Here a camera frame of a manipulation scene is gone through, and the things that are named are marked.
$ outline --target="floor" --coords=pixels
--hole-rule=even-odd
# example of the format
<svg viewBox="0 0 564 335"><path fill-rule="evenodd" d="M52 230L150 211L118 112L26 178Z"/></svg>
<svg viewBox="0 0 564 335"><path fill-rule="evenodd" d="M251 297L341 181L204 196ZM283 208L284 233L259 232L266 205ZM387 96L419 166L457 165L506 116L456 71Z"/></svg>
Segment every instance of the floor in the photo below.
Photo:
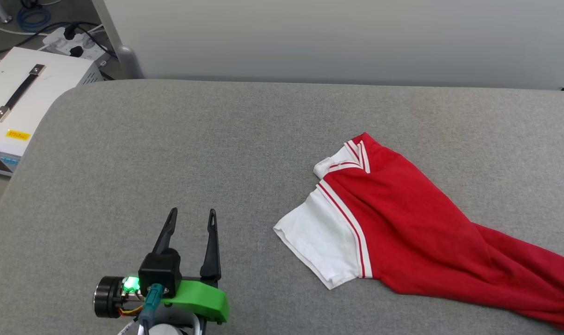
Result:
<svg viewBox="0 0 564 335"><path fill-rule="evenodd" d="M18 0L1 0L1 3L3 4L3 7L5 7L7 13L13 17L16 16L16 13L20 9L20 2ZM52 15L50 23L60 21L87 21L100 23L91 0L62 0L57 4L46 6L46 9L48 9L48 11L50 11L50 14ZM20 27L16 23L15 19L7 24L3 24L0 21L0 27L7 30L18 32L22 31L20 30ZM105 46L110 45L105 34L98 34L96 37L101 44ZM0 49L11 47L18 42L21 42L25 38L26 36L9 34L0 31ZM27 47L29 49L38 49L43 46L42 38L43 37L37 37L34 40L26 43L22 47ZM124 72L122 71L119 62L116 59L111 59L110 61L108 61L108 64L102 67L101 70L115 79L125 78ZM8 182L9 178L0 176L0 201L3 193L5 192L5 188L7 187Z"/></svg>

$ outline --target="white box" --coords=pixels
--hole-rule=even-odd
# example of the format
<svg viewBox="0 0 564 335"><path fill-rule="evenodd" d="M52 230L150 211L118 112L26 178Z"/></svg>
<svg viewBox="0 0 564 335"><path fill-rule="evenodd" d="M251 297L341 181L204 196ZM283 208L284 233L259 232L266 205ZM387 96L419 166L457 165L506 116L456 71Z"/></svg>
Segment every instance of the white box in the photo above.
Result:
<svg viewBox="0 0 564 335"><path fill-rule="evenodd" d="M0 174L13 175L42 117L59 95L104 80L94 61L14 47L0 62L0 107L36 64L46 68L0 121Z"/></svg>

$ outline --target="white wall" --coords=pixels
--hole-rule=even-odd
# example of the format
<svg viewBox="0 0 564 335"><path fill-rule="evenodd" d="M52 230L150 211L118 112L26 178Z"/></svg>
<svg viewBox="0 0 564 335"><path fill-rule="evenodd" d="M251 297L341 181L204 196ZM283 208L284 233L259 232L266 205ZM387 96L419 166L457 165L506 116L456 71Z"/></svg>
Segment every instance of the white wall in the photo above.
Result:
<svg viewBox="0 0 564 335"><path fill-rule="evenodd" d="M146 78L564 86L564 0L101 1Z"/></svg>

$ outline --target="white cable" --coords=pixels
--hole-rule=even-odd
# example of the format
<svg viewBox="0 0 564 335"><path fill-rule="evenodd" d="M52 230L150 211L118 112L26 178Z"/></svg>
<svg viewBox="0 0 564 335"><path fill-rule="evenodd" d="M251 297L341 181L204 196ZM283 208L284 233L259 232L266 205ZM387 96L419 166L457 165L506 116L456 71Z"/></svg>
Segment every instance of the white cable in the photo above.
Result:
<svg viewBox="0 0 564 335"><path fill-rule="evenodd" d="M124 335L127 330L129 330L129 328L133 327L133 324L135 323L135 321L131 321L129 323L127 323L127 326L125 326L125 328L123 328L118 334L116 335Z"/></svg>
<svg viewBox="0 0 564 335"><path fill-rule="evenodd" d="M12 30L3 29L3 28L1 28L1 27L0 27L0 30L1 30L2 32L6 32L6 33L10 33L10 34L16 34L16 35L26 35L26 36L30 36L30 35L35 34L35 33L14 32L14 31L12 31ZM45 33L40 33L39 35L40 35L40 36L48 36L48 34L45 34Z"/></svg>
<svg viewBox="0 0 564 335"><path fill-rule="evenodd" d="M91 28L90 30L88 30L88 32L89 32L89 33L90 33L90 32L95 32L96 30L98 30L99 28L102 28L102 27L104 27L104 25L99 25L99 26L97 26L97 27L93 27L93 28Z"/></svg>
<svg viewBox="0 0 564 335"><path fill-rule="evenodd" d="M199 318L195 313L191 313L193 316L193 335L201 335L201 325L199 324Z"/></svg>
<svg viewBox="0 0 564 335"><path fill-rule="evenodd" d="M58 4L61 1L63 1L63 0L56 0L56 1L53 1L53 2L48 2L48 4L40 4L40 6L54 5L54 4Z"/></svg>

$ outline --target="gray table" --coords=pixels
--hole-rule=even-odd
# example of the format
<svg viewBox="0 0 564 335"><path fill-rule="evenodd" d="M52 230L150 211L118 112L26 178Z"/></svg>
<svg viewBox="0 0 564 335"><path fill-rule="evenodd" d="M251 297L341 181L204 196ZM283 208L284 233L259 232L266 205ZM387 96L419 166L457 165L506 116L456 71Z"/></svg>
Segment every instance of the gray table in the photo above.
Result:
<svg viewBox="0 0 564 335"><path fill-rule="evenodd" d="M506 310L328 291L272 231L317 182L313 165L369 132L475 222L564 256L564 93L133 80L60 97L0 206L0 335L115 334L104 275L137 271L171 207L183 275L218 211L228 324L210 334L547 335Z"/></svg>

